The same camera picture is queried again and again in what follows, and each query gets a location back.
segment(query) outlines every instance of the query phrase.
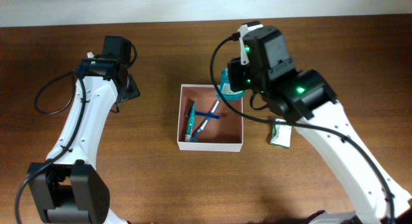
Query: cardboard box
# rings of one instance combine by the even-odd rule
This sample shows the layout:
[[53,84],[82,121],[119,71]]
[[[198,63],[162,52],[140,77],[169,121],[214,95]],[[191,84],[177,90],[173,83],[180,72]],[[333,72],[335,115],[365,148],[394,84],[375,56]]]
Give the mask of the cardboard box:
[[[185,142],[187,130],[187,110],[196,100],[196,110],[210,112],[216,98],[213,85],[183,84],[180,90],[180,108],[178,121],[177,142],[180,150],[190,151],[228,151],[240,152],[243,145],[243,117],[230,110],[222,100],[215,111],[220,119],[211,118],[205,129],[197,136],[198,142]],[[243,112],[243,99],[230,101],[232,106]],[[194,120],[194,133],[204,121],[205,117],[196,115]]]

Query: brown table surface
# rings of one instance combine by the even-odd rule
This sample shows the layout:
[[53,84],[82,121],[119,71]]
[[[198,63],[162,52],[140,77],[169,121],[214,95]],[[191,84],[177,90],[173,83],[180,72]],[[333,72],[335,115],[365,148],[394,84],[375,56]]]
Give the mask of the brown table surface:
[[[42,162],[68,110],[38,114],[41,86],[100,53],[105,35],[139,52],[130,69],[142,93],[108,116],[98,173],[111,208],[132,223],[246,223],[346,212],[350,200],[316,150],[295,131],[289,150],[268,145],[270,128],[245,120],[240,153],[184,152],[176,143],[181,84],[210,84],[216,45],[245,21],[101,24],[0,29],[0,223],[14,223],[15,194],[30,162]],[[412,192],[412,15],[265,19],[280,28],[299,69],[317,69],[387,172]],[[239,43],[216,59],[216,74]],[[70,80],[50,88],[44,109],[65,104]],[[266,118],[268,111],[245,112]],[[24,223],[40,223],[29,189]]]

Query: green indicator light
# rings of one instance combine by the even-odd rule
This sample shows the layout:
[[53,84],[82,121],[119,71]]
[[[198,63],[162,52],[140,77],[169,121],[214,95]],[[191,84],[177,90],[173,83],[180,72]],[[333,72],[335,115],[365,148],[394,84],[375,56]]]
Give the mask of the green indicator light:
[[305,89],[299,86],[298,88],[296,88],[296,91],[298,93],[303,93],[305,91]]

